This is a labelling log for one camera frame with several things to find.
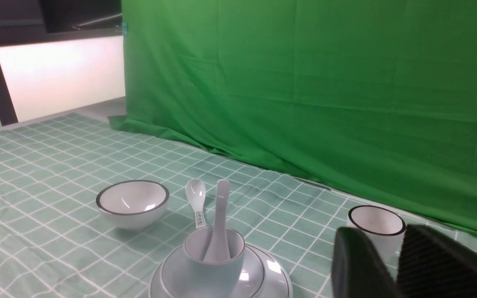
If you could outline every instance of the cup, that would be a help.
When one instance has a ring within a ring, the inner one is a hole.
[[[350,209],[347,225],[366,234],[384,263],[395,254],[406,231],[405,221],[397,213],[371,205]]]
[[[231,259],[225,262],[204,261],[212,236],[212,226],[199,228],[185,238],[184,270],[189,272],[189,278],[179,286],[185,286],[186,290],[192,293],[192,297],[229,297],[239,281],[246,242],[239,232],[232,228],[226,228],[226,232]]]

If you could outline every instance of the white ceramic bowl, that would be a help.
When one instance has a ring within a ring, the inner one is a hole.
[[[102,217],[114,226],[138,230],[165,213],[169,190],[153,181],[124,181],[102,190],[96,203]]]

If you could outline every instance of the wall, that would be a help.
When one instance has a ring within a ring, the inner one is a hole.
[[[0,47],[18,120],[125,96],[123,37]]]

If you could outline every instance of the green backdrop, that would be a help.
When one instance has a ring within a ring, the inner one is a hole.
[[[125,0],[127,117],[477,232],[477,0]]]

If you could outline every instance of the ceramic spoon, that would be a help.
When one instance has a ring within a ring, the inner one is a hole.
[[[204,257],[205,262],[225,262],[229,256],[226,232],[226,209],[229,198],[229,181],[220,179],[216,183],[216,206],[211,242]]]
[[[205,184],[199,179],[192,179],[185,185],[185,192],[187,200],[195,211],[196,228],[206,226],[204,217]]]

